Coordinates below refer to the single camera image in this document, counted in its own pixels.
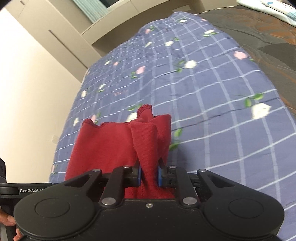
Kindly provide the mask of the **person's left hand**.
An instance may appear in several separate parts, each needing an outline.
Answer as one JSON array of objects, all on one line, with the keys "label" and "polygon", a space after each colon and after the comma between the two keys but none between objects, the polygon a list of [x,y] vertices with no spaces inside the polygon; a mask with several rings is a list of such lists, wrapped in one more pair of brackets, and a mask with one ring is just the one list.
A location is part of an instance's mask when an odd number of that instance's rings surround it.
[{"label": "person's left hand", "polygon": [[[0,220],[3,225],[5,225],[5,226],[15,226],[16,225],[16,221],[13,216],[8,215],[7,213],[5,213],[2,210],[0,210],[0,213],[1,213]],[[23,235],[21,234],[20,230],[17,228],[16,235],[14,236],[13,240],[19,241],[22,237],[23,237]]]}]

